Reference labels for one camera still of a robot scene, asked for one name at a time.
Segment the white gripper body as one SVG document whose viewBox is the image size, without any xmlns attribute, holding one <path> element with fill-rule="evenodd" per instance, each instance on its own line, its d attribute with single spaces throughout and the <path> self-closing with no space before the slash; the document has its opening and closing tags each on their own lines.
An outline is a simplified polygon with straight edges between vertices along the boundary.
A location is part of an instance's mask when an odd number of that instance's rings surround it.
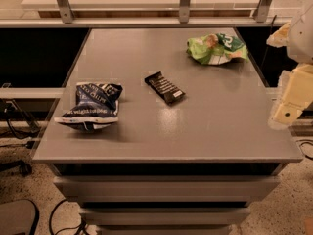
<svg viewBox="0 0 313 235">
<path fill-rule="evenodd" d="M 306 3 L 292 18 L 287 53 L 298 63 L 313 63 L 313 3 Z"/>
</svg>

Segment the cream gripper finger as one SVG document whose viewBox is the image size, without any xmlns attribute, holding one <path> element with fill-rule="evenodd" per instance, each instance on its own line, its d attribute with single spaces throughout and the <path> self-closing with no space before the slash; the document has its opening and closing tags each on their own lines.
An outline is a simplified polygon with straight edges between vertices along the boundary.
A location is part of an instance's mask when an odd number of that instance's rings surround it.
<svg viewBox="0 0 313 235">
<path fill-rule="evenodd" d="M 275 130 L 291 126 L 313 103 L 313 66 L 299 64 L 294 70 L 283 70 L 277 87 L 268 125 Z"/>
<path fill-rule="evenodd" d="M 281 48 L 288 44 L 288 32 L 290 23 L 285 23 L 266 40 L 266 44 L 272 47 Z"/>
</svg>

